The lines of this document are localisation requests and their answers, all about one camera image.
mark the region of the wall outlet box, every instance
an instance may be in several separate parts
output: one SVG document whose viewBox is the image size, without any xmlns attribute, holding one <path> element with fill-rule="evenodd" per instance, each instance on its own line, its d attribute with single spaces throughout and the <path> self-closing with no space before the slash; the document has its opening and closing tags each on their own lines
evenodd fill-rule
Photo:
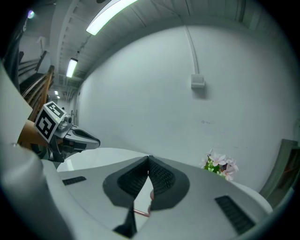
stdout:
<svg viewBox="0 0 300 240">
<path fill-rule="evenodd" d="M 191 88 L 204 88 L 204 76 L 200 74 L 191 75 Z"/>
</svg>

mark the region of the white wall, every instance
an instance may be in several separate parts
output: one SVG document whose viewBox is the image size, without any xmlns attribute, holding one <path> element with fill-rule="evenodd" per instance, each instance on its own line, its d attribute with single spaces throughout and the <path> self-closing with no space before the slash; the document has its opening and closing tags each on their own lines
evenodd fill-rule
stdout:
<svg viewBox="0 0 300 240">
<path fill-rule="evenodd" d="M 99 60 L 80 90 L 79 126 L 103 147 L 192 165 L 213 147 L 237 159 L 236 182 L 259 191 L 281 139 L 293 138 L 299 86 L 270 40 L 224 20 L 192 23 L 205 90 L 190 88 L 193 63 L 184 28 L 162 30 L 159 23 Z"/>
<path fill-rule="evenodd" d="M 19 51 L 24 52 L 21 62 L 39 59 L 42 55 L 39 37 L 23 35 L 19 45 Z"/>
<path fill-rule="evenodd" d="M 47 73 L 49 71 L 50 65 L 51 65 L 50 53 L 47 52 L 43 61 L 41 62 L 41 65 L 38 68 L 37 73 L 42 73 L 42 74 Z"/>
<path fill-rule="evenodd" d="M 36 37 L 42 36 L 49 40 L 55 8 L 56 5 L 44 5 L 34 8 L 34 17 L 27 20 L 25 33 Z"/>
<path fill-rule="evenodd" d="M 77 101 L 77 95 L 78 95 L 78 92 L 75 92 L 73 94 L 73 97 L 70 101 L 70 111 L 73 110 L 73 112 L 76 111 L 76 101 Z"/>
<path fill-rule="evenodd" d="M 60 106 L 60 107 L 64 107 L 65 111 L 67 113 L 69 113 L 69 114 L 71 113 L 71 111 L 70 111 L 70 102 L 67 102 L 64 99 L 58 99 L 57 100 L 57 105 Z"/>
</svg>

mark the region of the fluorescent light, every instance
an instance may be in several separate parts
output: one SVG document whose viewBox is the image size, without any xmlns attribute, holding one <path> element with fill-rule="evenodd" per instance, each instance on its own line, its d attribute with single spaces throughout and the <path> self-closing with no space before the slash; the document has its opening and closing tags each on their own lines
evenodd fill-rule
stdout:
<svg viewBox="0 0 300 240">
<path fill-rule="evenodd" d="M 27 17 L 29 19 L 33 18 L 34 17 L 34 12 L 32 10 L 29 10 L 28 14 L 27 14 Z"/>
<path fill-rule="evenodd" d="M 77 62 L 78 62 L 78 60 L 75 59 L 75 58 L 70 59 L 69 66 L 67 68 L 67 77 L 72 77 L 73 76 L 73 73 L 74 73 L 75 67 L 77 65 Z"/>
<path fill-rule="evenodd" d="M 93 19 L 86 29 L 92 35 L 96 35 L 99 30 L 107 24 L 117 13 L 136 2 L 137 0 L 111 0 Z"/>
</svg>

